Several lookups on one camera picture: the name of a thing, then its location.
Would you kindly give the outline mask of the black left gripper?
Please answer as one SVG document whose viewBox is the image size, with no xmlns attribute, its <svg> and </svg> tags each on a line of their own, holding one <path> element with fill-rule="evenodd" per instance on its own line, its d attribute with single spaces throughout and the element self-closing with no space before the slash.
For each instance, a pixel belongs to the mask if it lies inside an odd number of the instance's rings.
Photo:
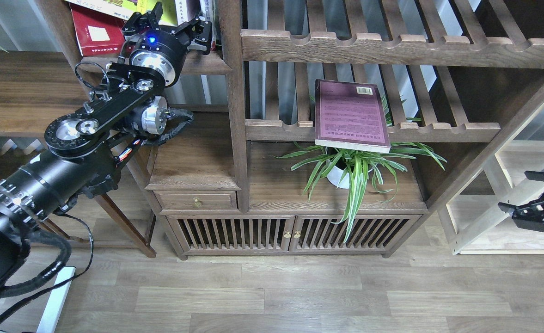
<svg viewBox="0 0 544 333">
<path fill-rule="evenodd" d="M 130 65 L 158 71 L 165 86 L 169 87 L 177 83 L 189 50 L 210 54 L 213 24 L 194 18 L 172 30 L 161 30 L 159 20 L 162 15 L 162 2 L 158 1 L 150 11 L 132 13 L 121 31 L 126 42 L 134 43 Z"/>
</svg>

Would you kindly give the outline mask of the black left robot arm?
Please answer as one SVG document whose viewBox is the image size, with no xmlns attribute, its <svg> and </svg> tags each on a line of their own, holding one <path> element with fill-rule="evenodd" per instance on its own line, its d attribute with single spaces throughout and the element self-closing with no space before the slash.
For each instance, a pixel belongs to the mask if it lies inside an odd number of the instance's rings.
<svg viewBox="0 0 544 333">
<path fill-rule="evenodd" d="M 79 194 L 88 198 L 117 188 L 121 170 L 142 146 L 160 146 L 194 120 L 167 106 L 162 92 L 174 85 L 190 50 L 208 55 L 211 21 L 197 16 L 161 26 L 160 2 L 135 12 L 122 34 L 134 45 L 102 69 L 90 100 L 44 132 L 47 150 L 0 181 L 0 299 L 31 293 L 0 314 L 0 324 L 34 299 L 69 260 L 66 238 L 43 230 L 50 214 L 67 216 Z"/>
</svg>

